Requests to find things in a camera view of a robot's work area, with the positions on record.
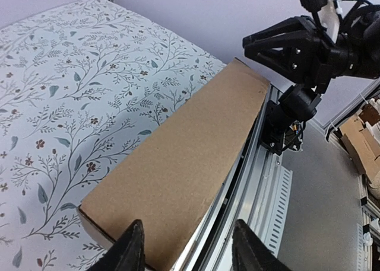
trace floral pattern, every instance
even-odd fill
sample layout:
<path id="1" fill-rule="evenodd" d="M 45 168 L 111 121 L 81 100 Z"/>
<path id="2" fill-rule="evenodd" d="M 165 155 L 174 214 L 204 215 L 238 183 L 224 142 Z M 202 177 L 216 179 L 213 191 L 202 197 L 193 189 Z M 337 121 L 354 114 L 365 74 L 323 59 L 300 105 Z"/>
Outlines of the floral pattern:
<path id="1" fill-rule="evenodd" d="M 105 0 L 0 30 L 2 270 L 96 262 L 104 249 L 75 208 L 223 66 Z"/>

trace black mechanical component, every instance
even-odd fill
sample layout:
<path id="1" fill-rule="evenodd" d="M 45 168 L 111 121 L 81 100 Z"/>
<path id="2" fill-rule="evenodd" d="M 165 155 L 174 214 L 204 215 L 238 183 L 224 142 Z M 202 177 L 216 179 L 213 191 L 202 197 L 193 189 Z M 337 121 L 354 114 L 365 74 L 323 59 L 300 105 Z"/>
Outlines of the black mechanical component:
<path id="1" fill-rule="evenodd" d="M 369 2 L 357 0 L 342 19 L 334 43 L 316 14 L 325 0 L 301 3 L 314 19 L 289 18 L 243 39 L 247 58 L 297 84 L 284 93 L 279 105 L 269 104 L 267 108 L 261 140 L 276 154 L 283 151 L 284 134 L 295 120 L 307 122 L 313 118 L 332 78 L 380 77 L 380 5 L 360 7 Z"/>
<path id="2" fill-rule="evenodd" d="M 290 271 L 278 261 L 243 220 L 233 232 L 232 267 L 234 271 Z M 144 271 L 143 223 L 135 220 L 108 252 L 88 271 Z"/>

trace cardboard box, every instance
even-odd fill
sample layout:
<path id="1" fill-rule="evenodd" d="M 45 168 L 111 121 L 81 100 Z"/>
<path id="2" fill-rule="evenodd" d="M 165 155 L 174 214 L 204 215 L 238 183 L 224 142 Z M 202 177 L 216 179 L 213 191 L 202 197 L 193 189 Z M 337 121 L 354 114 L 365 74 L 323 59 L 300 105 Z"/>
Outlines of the cardboard box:
<path id="1" fill-rule="evenodd" d="M 380 177 L 380 145 L 364 128 L 362 121 L 353 116 L 341 127 L 342 142 L 346 146 L 360 174 L 366 174 L 371 182 Z"/>
<path id="2" fill-rule="evenodd" d="M 238 157 L 268 86 L 242 62 L 227 65 L 83 200 L 87 232 L 109 247 L 141 219 L 146 262 L 169 270 Z"/>

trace white floral fabric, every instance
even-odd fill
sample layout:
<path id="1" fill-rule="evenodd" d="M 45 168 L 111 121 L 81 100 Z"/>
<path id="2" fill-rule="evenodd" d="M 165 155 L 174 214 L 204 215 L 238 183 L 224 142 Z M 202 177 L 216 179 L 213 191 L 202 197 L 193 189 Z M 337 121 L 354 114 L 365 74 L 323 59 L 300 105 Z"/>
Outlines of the white floral fabric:
<path id="1" fill-rule="evenodd" d="M 96 262 L 75 208 L 223 66 L 105 0 L 0 30 L 0 269 Z"/>

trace small cardboard box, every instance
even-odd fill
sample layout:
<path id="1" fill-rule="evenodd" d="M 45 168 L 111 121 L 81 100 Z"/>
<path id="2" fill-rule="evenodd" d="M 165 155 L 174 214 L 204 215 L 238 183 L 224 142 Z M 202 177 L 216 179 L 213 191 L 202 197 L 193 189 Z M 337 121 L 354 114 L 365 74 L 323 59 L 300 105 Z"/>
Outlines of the small cardboard box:
<path id="1" fill-rule="evenodd" d="M 371 182 L 380 177 L 380 145 L 357 117 L 349 118 L 341 127 L 342 142 L 346 146 L 360 174 Z"/>
<path id="2" fill-rule="evenodd" d="M 228 64 L 83 200 L 83 227 L 108 248 L 141 219 L 147 264 L 169 270 L 238 157 L 268 86 L 242 62 Z"/>

